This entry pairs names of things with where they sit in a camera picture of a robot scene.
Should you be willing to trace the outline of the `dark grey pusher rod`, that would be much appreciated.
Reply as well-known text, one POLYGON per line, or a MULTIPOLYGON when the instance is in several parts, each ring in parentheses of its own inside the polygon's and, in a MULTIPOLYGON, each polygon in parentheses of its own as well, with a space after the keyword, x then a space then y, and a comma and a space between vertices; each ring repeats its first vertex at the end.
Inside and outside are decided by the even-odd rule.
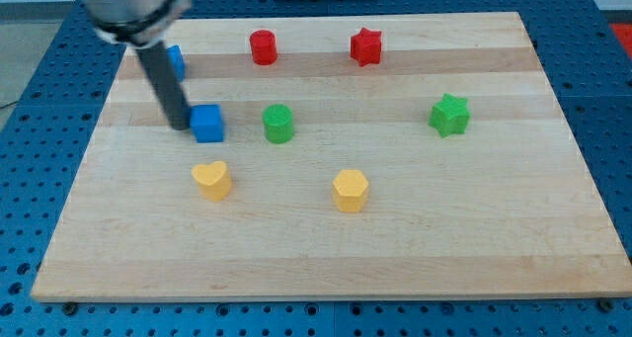
POLYGON ((174 130, 188 129, 191 108, 164 43, 135 52, 169 126, 174 130))

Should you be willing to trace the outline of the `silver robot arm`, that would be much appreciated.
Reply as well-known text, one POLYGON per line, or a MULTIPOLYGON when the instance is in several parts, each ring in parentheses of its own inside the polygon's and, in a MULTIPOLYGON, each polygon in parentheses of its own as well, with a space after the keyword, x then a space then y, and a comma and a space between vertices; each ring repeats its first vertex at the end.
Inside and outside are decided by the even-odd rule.
POLYGON ((192 0, 80 1, 99 38, 135 50, 170 127, 187 129, 190 105, 164 38, 168 29, 192 8, 192 0))

